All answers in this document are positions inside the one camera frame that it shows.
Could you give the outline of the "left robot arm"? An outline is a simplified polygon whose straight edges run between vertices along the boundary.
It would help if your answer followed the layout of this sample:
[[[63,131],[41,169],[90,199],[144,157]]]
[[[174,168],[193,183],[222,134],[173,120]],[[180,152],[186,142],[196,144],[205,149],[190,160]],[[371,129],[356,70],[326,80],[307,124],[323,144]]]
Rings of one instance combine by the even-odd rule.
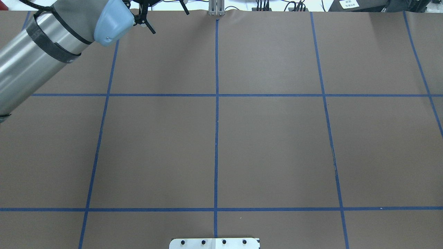
[[[136,15],[130,11],[130,0],[57,0],[50,6],[29,0],[22,3],[37,12],[1,49],[1,122],[93,42],[109,46],[138,24],[155,34],[147,11],[157,0],[138,0]]]

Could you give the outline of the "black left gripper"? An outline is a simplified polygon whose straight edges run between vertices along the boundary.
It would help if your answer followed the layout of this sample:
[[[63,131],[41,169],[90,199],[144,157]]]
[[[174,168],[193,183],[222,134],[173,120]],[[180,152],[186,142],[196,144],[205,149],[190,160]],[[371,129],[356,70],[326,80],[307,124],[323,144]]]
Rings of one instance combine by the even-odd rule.
[[[124,0],[123,3],[128,9],[138,8],[138,14],[134,14],[134,26],[141,25],[147,27],[151,33],[156,34],[154,27],[152,27],[151,23],[147,19],[148,7],[154,7],[156,4],[161,2],[176,2],[177,0]],[[189,15],[190,12],[186,7],[185,0],[179,0],[182,9],[185,11],[186,15]]]

